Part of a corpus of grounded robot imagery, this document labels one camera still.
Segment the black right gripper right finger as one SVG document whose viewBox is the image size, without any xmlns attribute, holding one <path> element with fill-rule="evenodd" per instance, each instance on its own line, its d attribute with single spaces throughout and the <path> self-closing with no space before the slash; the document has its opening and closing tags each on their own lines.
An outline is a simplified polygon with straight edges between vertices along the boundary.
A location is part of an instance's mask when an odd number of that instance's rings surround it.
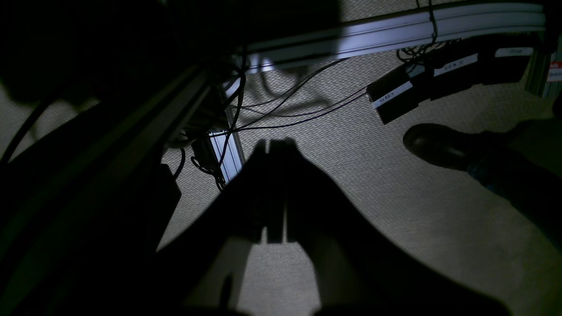
<svg viewBox="0 0 562 316">
<path fill-rule="evenodd" d="M 499 300 L 438 273 L 382 234 L 291 138 L 272 140 L 288 236 L 315 272 L 318 316 L 508 316 Z"/>
</svg>

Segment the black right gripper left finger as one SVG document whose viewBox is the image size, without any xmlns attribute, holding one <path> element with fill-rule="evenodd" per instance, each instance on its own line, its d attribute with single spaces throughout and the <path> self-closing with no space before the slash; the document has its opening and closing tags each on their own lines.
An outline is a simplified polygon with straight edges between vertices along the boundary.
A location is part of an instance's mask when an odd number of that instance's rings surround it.
<svg viewBox="0 0 562 316">
<path fill-rule="evenodd" d="M 160 316 L 235 313 L 253 244 L 264 226 L 259 189 L 266 161 L 259 140 L 240 173 L 158 253 Z"/>
</svg>

